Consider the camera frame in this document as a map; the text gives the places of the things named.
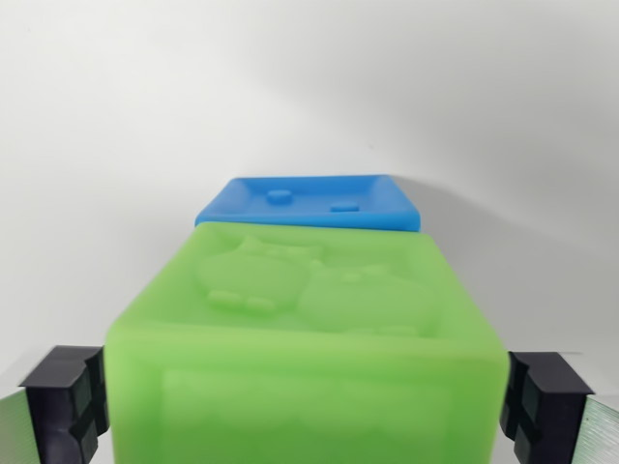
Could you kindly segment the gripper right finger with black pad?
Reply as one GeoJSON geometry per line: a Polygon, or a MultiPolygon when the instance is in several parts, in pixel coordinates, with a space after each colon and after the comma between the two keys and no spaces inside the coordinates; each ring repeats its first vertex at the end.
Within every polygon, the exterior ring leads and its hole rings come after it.
{"type": "Polygon", "coordinates": [[[500,426],[520,463],[616,463],[618,387],[578,352],[510,352],[500,426]]]}

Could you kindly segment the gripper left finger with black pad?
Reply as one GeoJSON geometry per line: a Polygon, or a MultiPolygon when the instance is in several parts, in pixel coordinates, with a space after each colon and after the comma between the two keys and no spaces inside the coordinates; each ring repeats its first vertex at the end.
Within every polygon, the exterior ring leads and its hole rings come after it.
{"type": "Polygon", "coordinates": [[[3,463],[89,463],[108,428],[102,346],[37,348],[1,374],[3,463]]]}

